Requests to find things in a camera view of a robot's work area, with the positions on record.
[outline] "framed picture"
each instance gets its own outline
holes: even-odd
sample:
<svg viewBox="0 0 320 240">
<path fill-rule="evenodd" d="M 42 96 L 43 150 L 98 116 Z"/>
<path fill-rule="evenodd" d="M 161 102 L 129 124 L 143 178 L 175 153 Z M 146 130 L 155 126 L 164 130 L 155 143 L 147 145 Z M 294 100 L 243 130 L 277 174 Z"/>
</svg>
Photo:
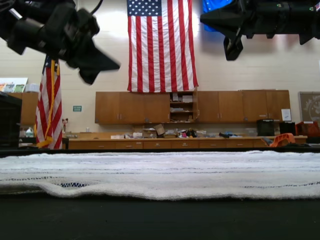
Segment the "framed picture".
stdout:
<svg viewBox="0 0 320 240">
<path fill-rule="evenodd" d="M 301 91 L 298 94 L 302 121 L 320 121 L 320 92 Z"/>
</svg>

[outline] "open shelf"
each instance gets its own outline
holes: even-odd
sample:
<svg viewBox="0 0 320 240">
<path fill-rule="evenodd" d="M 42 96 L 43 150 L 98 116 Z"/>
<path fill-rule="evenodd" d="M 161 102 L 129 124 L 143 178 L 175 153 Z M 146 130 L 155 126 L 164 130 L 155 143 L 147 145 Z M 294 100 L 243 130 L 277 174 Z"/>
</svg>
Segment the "open shelf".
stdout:
<svg viewBox="0 0 320 240">
<path fill-rule="evenodd" d="M 186 114 L 186 113 L 189 113 L 189 114 L 192 114 L 194 111 L 171 111 L 170 113 L 172 114 Z"/>
<path fill-rule="evenodd" d="M 193 102 L 183 102 L 183 101 L 171 101 L 170 102 L 171 105 L 187 105 L 187 104 L 193 104 Z"/>
</svg>

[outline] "white towel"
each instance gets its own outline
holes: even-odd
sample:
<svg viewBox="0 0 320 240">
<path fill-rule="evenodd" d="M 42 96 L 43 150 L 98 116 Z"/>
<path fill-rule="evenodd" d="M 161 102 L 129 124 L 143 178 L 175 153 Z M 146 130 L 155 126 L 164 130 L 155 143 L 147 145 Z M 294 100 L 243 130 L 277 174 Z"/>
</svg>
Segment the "white towel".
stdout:
<svg viewBox="0 0 320 240">
<path fill-rule="evenodd" d="M 152 200 L 320 197 L 320 154 L 168 152 L 37 154 L 0 159 L 0 193 L 44 191 Z"/>
</svg>

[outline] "american flag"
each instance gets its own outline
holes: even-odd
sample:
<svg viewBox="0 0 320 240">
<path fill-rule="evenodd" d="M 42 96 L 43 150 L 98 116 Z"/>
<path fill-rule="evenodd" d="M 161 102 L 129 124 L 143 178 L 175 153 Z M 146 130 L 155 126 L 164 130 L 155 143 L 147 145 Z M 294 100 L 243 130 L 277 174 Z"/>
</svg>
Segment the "american flag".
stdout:
<svg viewBox="0 0 320 240">
<path fill-rule="evenodd" d="M 192 0 L 127 0 L 128 91 L 178 92 L 198 86 Z"/>
<path fill-rule="evenodd" d="M 42 70 L 42 79 L 35 118 L 35 135 L 39 148 L 62 148 L 62 98 L 60 65 L 48 55 Z"/>
</svg>

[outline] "green exit sign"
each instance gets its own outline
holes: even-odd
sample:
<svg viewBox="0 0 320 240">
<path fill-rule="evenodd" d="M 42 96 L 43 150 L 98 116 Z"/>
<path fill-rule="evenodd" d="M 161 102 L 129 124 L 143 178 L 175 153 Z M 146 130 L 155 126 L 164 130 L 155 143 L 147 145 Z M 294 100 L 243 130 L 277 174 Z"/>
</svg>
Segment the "green exit sign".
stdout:
<svg viewBox="0 0 320 240">
<path fill-rule="evenodd" d="M 82 112 L 82 106 L 73 106 L 74 112 Z"/>
</svg>

